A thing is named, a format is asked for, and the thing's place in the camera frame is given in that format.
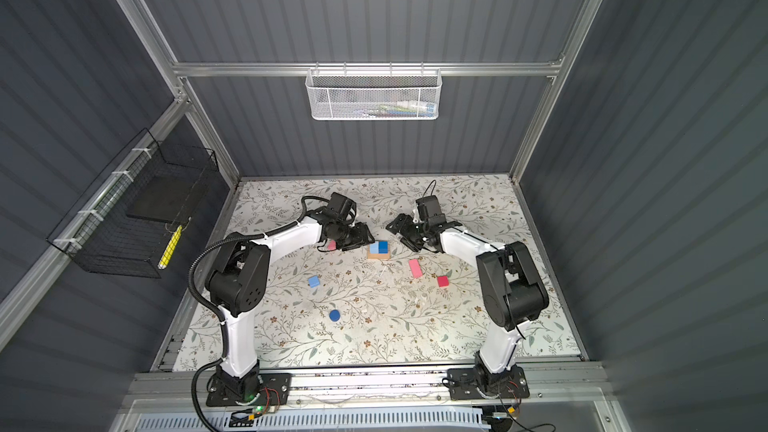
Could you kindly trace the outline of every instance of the wire mesh basket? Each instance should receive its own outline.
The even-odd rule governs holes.
[[[86,272],[158,278],[182,231],[218,173],[214,151],[154,142],[89,210],[78,226],[48,242]]]
[[[312,118],[317,120],[434,120],[440,71],[413,75],[306,74]]]

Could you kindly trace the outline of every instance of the blue block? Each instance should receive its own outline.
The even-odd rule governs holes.
[[[387,254],[389,252],[389,243],[386,240],[374,242],[368,250],[371,254]]]

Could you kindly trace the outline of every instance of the red wire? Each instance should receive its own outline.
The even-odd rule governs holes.
[[[512,384],[514,386],[514,388],[520,390],[520,387],[518,387],[518,385],[515,382],[512,382],[510,380],[509,383]],[[522,404],[522,400],[518,399],[518,396],[516,395],[516,393],[511,388],[507,387],[507,390],[509,390],[512,393],[512,396],[514,397],[514,400],[518,403],[518,407],[520,407],[520,404]]]
[[[275,389],[266,389],[266,390],[267,390],[266,392],[267,398],[269,398],[270,396],[269,390],[272,390],[275,393],[275,397],[277,397],[277,409],[275,410],[275,412],[277,412],[280,409],[280,394],[278,394],[277,390]]]
[[[266,414],[270,409],[270,393],[266,387],[264,387],[264,391],[266,392],[266,407],[264,407],[264,414]]]

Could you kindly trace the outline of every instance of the black pad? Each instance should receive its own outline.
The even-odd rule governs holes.
[[[186,224],[202,197],[205,186],[175,177],[155,176],[141,189],[138,197],[125,213],[167,224]]]

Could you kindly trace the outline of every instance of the vent grille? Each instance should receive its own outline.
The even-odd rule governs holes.
[[[469,407],[432,406],[414,408],[368,409],[304,409],[281,410],[257,419],[249,427],[228,427],[231,412],[207,413],[211,423],[220,430],[338,430],[345,427],[363,430],[373,427],[462,427],[467,430],[487,430],[482,412]],[[142,414],[137,431],[203,432],[205,427],[193,412],[176,414]]]

